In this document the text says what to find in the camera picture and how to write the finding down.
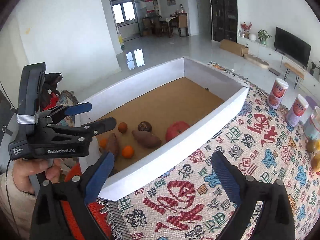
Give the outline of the person left hand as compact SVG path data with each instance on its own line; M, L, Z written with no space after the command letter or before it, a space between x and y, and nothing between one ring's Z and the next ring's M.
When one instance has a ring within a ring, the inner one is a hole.
M44 159L14 161L12 176L16 187L23 192L34 194L34 188L29 177L45 172L46 179L52 183L58 183L61 170L61 160L54 159L53 165L49 167L48 161Z

